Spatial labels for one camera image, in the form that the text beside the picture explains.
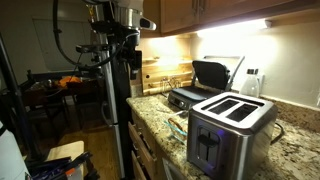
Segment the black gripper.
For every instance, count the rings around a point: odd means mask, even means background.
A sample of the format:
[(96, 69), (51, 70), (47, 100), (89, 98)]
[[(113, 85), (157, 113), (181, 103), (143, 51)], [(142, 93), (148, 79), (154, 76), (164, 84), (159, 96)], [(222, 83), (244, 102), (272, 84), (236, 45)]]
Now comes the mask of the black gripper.
[(137, 50), (140, 31), (121, 29), (119, 33), (120, 52), (117, 55), (119, 70), (126, 73), (131, 80), (135, 80), (139, 69), (142, 67), (142, 51)]

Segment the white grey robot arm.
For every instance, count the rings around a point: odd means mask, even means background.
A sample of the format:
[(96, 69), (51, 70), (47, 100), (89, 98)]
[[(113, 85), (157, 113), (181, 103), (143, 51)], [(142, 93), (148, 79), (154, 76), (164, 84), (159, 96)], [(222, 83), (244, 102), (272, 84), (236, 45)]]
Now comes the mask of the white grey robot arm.
[(97, 33), (113, 34), (116, 50), (111, 57), (119, 57), (130, 67), (130, 79), (142, 66), (142, 52), (136, 47), (142, 30), (155, 31), (157, 25), (144, 16), (144, 0), (83, 0), (87, 5), (103, 6), (103, 20), (91, 19), (90, 25)]

